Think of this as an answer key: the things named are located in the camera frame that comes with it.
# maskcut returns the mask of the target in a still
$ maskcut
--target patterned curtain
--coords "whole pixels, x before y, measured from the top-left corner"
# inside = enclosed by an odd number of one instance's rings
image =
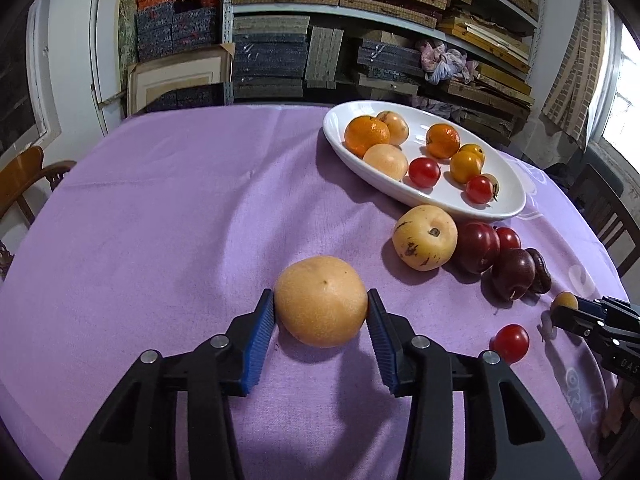
[[[542,113],[586,149],[587,113],[602,63],[602,0],[582,0],[571,40]]]

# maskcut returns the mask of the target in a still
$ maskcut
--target table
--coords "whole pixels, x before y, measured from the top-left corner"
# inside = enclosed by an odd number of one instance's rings
[[[548,308],[562,290],[626,295],[579,213],[544,173],[510,159],[528,195],[505,224],[545,256],[554,284],[506,308],[451,266],[419,273],[398,259],[389,238],[407,208],[341,163],[320,129],[325,113],[244,105],[148,114],[66,176],[0,290],[0,416],[44,480],[59,476],[140,352],[191,351],[251,311],[282,269],[315,254],[349,262],[388,311],[449,351],[478,355],[501,327],[523,325],[531,348],[513,369],[583,478],[599,478],[590,448],[612,376],[584,342],[551,328]],[[383,386],[365,328],[336,349],[276,332],[260,384],[232,399],[246,478],[395,478],[409,405]],[[458,396],[455,406],[458,480]]]

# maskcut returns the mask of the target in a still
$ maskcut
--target white bowl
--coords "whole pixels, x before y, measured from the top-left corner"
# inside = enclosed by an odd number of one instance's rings
[[[442,176],[433,189],[419,189],[413,186],[408,176],[404,177],[402,182],[393,180],[344,147],[344,131],[353,118],[361,115],[376,116],[385,110],[400,114],[409,125],[409,138],[400,146],[409,162],[419,156],[430,156],[426,151],[425,136],[432,124],[450,124],[460,134],[461,144],[474,143],[481,146],[485,154],[482,172],[491,173],[498,180],[498,200],[483,205],[468,202],[463,187],[449,175],[449,161],[439,161]],[[436,115],[384,101],[354,101],[329,110],[324,116],[322,129],[335,153],[353,173],[377,190],[410,207],[433,204],[459,218],[476,218],[483,221],[511,218],[524,208],[526,195],[520,179],[498,152],[470,131]]]

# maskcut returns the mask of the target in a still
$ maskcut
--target metal screw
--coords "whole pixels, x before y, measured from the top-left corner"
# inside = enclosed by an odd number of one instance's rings
[[[497,365],[500,362],[500,356],[493,350],[489,350],[482,354],[482,360],[488,365]]]
[[[218,334],[211,338],[210,343],[213,348],[224,348],[229,344],[229,338],[224,334]]]
[[[140,356],[140,360],[146,365],[155,363],[156,359],[158,359],[158,352],[155,350],[146,350],[142,352],[142,355]]]
[[[428,348],[431,344],[431,341],[429,341],[429,339],[423,335],[417,335],[414,336],[413,339],[411,339],[411,344],[416,348]]]

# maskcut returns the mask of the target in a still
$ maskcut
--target red fruit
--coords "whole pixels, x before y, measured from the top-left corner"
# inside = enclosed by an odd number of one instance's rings
[[[500,237],[500,250],[506,251],[507,249],[520,249],[522,243],[517,232],[508,227],[498,227],[495,230]]]
[[[536,278],[536,264],[524,249],[502,250],[491,268],[491,281],[498,296],[514,301],[524,296]]]
[[[475,204],[486,204],[494,197],[494,184],[485,176],[478,175],[466,183],[465,192]]]
[[[417,187],[433,187],[440,179],[440,166],[426,156],[415,158],[409,164],[409,178]]]
[[[472,274],[481,274],[500,255],[500,238],[489,224],[468,222],[458,229],[458,243],[453,261]]]
[[[529,334],[520,325],[507,325],[489,341],[489,350],[497,352],[510,365],[517,363],[529,351]]]

